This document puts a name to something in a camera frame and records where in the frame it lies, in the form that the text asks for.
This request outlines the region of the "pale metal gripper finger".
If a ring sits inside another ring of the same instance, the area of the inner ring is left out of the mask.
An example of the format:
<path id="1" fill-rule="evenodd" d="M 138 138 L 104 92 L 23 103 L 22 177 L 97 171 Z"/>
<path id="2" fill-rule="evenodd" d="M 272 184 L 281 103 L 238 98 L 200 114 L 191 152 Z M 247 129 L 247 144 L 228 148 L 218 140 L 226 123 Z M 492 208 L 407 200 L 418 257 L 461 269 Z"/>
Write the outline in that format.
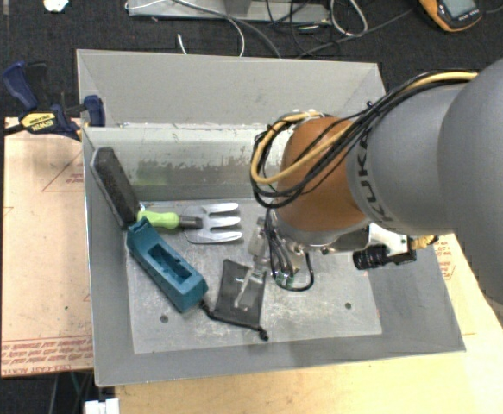
<path id="1" fill-rule="evenodd" d="M 255 268 L 252 270 L 246 290 L 246 305 L 248 307 L 258 306 L 263 299 L 265 288 L 266 271 Z"/>
<path id="2" fill-rule="evenodd" d="M 237 294 L 233 300 L 234 308 L 248 308 L 250 306 L 250 297 L 248 296 L 249 281 L 248 275 L 235 279 Z"/>

